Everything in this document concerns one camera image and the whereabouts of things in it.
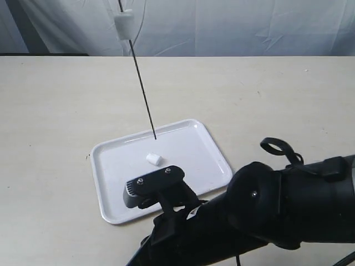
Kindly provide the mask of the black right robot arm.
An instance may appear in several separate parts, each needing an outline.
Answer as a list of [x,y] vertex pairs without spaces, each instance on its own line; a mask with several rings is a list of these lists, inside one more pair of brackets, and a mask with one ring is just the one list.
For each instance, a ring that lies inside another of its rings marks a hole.
[[198,199],[176,166],[143,181],[159,177],[175,181],[143,196],[140,208],[159,203],[163,212],[129,265],[210,265],[268,244],[354,243],[354,156],[284,170],[253,162],[209,201]]

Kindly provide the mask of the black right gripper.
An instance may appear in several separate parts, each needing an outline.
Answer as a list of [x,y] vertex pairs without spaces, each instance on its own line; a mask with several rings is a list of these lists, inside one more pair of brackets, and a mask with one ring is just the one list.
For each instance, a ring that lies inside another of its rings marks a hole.
[[244,253],[242,235],[221,206],[204,204],[174,236],[144,242],[126,266],[211,265]]

